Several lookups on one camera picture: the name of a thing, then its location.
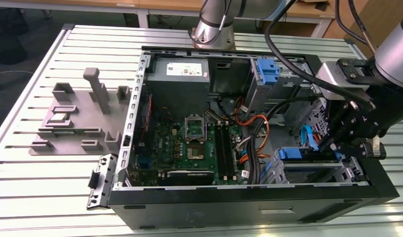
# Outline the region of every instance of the table leg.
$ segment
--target table leg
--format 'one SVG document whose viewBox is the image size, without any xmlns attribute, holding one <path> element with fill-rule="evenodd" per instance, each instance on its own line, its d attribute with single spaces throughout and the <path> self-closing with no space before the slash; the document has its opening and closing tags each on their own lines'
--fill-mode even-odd
<svg viewBox="0 0 403 237">
<path fill-rule="evenodd" d="M 51 19 L 52 18 L 52 10 L 43 9 L 41 12 L 43 12 L 43 14 L 45 16 L 45 19 Z"/>
<path fill-rule="evenodd" d="M 322 19 L 319 24 L 315 26 L 314 32 L 311 34 L 312 38 L 322 38 L 326 30 L 329 28 L 329 25 L 331 24 L 333 19 Z"/>
<path fill-rule="evenodd" d="M 150 27 L 150 11 L 147 9 L 136 9 L 140 28 Z"/>
</svg>

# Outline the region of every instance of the slotted metal table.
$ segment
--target slotted metal table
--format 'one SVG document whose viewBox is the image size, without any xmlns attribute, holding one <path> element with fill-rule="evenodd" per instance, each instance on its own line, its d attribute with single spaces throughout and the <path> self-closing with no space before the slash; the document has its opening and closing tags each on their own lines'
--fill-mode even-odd
<svg viewBox="0 0 403 237">
<path fill-rule="evenodd" d="M 286 53 L 321 60 L 363 57 L 339 39 L 275 36 Z M 262 35 L 235 34 L 236 49 L 268 51 Z M 0 236 L 401 236 L 403 237 L 403 121 L 383 138 L 382 161 L 401 197 L 322 224 L 131 230 L 112 210 L 87 211 L 91 170 L 99 156 L 31 156 L 28 146 L 41 125 L 57 82 L 89 89 L 85 67 L 100 69 L 107 88 L 134 85 L 142 45 L 191 47 L 186 31 L 65 26 L 0 128 Z"/>
</svg>

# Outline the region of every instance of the motherboard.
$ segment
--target motherboard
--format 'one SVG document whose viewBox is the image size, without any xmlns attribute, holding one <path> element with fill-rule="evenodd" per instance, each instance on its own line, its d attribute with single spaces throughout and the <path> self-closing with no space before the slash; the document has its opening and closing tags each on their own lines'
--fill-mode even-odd
<svg viewBox="0 0 403 237">
<path fill-rule="evenodd" d="M 204 118 L 159 122 L 151 155 L 136 156 L 135 168 L 130 168 L 132 186 L 242 184 L 232 152 L 239 139 L 238 126 L 204 123 Z"/>
</svg>

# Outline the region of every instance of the ram slot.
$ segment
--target ram slot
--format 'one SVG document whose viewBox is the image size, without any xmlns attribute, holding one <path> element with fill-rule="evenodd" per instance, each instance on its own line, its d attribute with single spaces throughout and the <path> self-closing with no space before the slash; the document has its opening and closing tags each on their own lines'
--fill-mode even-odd
<svg viewBox="0 0 403 237">
<path fill-rule="evenodd" d="M 223 155 L 227 167 L 227 177 L 232 179 L 235 175 L 234 170 L 234 160 L 232 160 L 232 150 L 231 150 L 231 136 L 228 126 L 222 126 L 222 144 L 223 144 Z"/>
<path fill-rule="evenodd" d="M 218 174 L 219 178 L 227 177 L 227 163 L 224 156 L 224 146 L 222 141 L 222 125 L 215 125 L 215 144 L 216 144 L 216 159 L 218 159 Z"/>
</svg>

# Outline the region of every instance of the white label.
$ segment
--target white label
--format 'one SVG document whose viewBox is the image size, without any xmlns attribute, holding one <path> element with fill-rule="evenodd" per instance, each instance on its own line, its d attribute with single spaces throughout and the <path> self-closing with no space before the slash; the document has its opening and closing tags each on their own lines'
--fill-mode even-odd
<svg viewBox="0 0 403 237">
<path fill-rule="evenodd" d="M 168 76 L 202 76 L 202 63 L 168 63 Z"/>
<path fill-rule="evenodd" d="M 247 113 L 248 108 L 244 105 L 240 106 L 240 109 L 242 109 L 242 111 L 244 111 Z"/>
<path fill-rule="evenodd" d="M 247 170 L 243 170 L 243 172 L 242 172 L 242 177 L 246 178 L 246 179 L 248 179 L 248 177 L 250 177 L 250 172 L 248 172 Z"/>
<path fill-rule="evenodd" d="M 134 4 L 124 4 L 124 3 L 118 3 L 116 5 L 118 6 L 136 7 L 136 5 L 134 5 Z"/>
</svg>

